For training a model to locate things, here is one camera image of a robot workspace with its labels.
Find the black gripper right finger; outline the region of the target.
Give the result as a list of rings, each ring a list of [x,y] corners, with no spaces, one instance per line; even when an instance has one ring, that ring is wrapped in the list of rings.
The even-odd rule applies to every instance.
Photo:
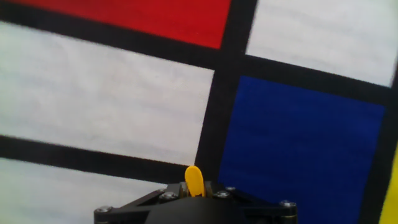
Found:
[[[236,187],[225,187],[215,182],[205,182],[206,196],[228,200],[240,208],[248,223],[297,224],[297,204],[288,200],[271,203]]]

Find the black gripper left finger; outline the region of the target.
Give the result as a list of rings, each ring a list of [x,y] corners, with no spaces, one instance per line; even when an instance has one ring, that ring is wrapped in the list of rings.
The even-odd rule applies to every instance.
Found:
[[[185,182],[169,184],[122,207],[105,205],[94,211],[94,224],[144,223],[150,211],[188,196]]]

